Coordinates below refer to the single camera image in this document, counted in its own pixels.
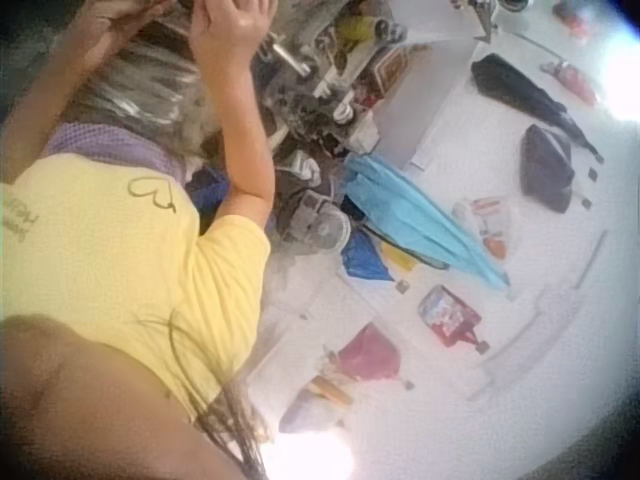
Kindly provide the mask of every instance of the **yellow object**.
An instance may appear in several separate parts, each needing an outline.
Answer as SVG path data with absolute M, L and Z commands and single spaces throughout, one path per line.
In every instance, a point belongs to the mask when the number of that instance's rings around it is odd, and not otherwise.
M 378 17 L 343 17 L 336 22 L 336 33 L 344 40 L 366 42 L 376 38 L 376 25 L 384 21 Z
M 250 220 L 222 217 L 199 237 L 198 213 L 172 178 L 70 154 L 2 185 L 2 203 L 3 318 L 47 315 L 127 353 L 192 415 L 169 323 L 206 399 L 219 390 L 209 359 L 231 374 L 248 356 L 270 250 Z
M 418 261 L 410 255 L 407 255 L 402 250 L 398 250 L 393 245 L 389 245 L 387 242 L 380 242 L 380 251 L 384 255 L 384 257 L 395 263 L 398 267 L 407 272 L 413 270 L 418 264 Z

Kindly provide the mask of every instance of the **blue fabric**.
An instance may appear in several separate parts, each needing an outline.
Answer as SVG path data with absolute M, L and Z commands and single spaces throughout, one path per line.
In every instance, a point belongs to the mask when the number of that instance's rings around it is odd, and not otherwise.
M 350 277 L 393 281 L 371 238 L 361 230 L 354 231 L 342 249 L 342 264 Z
M 485 279 L 496 288 L 509 278 L 455 220 L 398 170 L 374 155 L 347 159 L 345 193 L 367 222 L 399 246 Z
M 198 187 L 187 184 L 186 190 L 200 214 L 217 210 L 229 192 L 229 179 L 224 173 L 216 172 L 213 168 L 205 165 L 203 172 L 206 173 L 207 181 L 200 182 Z

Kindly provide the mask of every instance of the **bright light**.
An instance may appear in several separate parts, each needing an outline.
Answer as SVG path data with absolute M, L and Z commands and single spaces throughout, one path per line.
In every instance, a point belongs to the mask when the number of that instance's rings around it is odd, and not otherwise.
M 349 446 L 332 432 L 278 434 L 262 457 L 269 480 L 348 480 L 354 467 Z
M 640 39 L 622 32 L 612 42 L 602 72 L 605 103 L 619 120 L 640 122 Z

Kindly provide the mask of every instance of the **red package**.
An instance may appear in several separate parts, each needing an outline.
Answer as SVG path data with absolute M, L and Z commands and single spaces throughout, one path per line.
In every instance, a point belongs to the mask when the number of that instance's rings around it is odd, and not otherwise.
M 418 306 L 418 313 L 446 347 L 466 342 L 475 345 L 480 355 L 489 350 L 489 344 L 479 341 L 473 331 L 482 317 L 443 285 L 435 286 L 424 297 Z

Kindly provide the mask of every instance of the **heart drawing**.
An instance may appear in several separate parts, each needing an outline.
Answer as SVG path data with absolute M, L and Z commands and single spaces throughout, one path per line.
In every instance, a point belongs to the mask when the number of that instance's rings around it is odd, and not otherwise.
M 162 210 L 173 210 L 176 206 L 173 203 L 173 191 L 171 182 L 162 177 L 138 177 L 129 182 L 127 186 L 129 195 L 136 198 L 151 197 L 153 204 Z

